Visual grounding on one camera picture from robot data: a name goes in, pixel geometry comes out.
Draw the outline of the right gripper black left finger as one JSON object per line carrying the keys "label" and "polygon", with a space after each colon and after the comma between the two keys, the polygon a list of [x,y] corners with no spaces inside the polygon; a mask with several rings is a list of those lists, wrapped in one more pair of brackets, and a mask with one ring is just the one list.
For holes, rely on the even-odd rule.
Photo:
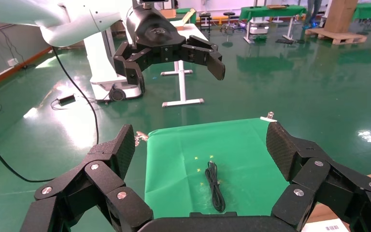
{"label": "right gripper black left finger", "polygon": [[83,161],[35,192],[23,232],[69,232],[96,207],[117,232],[137,232],[152,209],[124,179],[135,152],[133,127],[125,124],[111,141],[93,146]]}

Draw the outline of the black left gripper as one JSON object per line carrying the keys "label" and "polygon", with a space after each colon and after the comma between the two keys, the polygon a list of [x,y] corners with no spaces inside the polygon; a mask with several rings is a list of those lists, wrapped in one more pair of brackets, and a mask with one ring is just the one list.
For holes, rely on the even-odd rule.
{"label": "black left gripper", "polygon": [[113,56],[117,74],[127,83],[137,85],[145,93],[143,71],[151,64],[183,60],[206,66],[219,81],[225,77],[226,67],[218,46],[200,37],[180,35],[158,10],[137,6],[128,12],[126,29],[131,43],[122,42]]}

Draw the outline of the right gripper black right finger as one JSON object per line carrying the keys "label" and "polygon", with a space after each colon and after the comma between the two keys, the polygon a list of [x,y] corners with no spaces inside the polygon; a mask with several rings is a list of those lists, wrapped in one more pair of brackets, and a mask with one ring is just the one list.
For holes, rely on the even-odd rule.
{"label": "right gripper black right finger", "polygon": [[371,232],[371,177],[334,161],[317,143],[290,135],[279,122],[266,134],[267,151],[288,182],[271,216],[300,231],[320,203],[353,232]]}

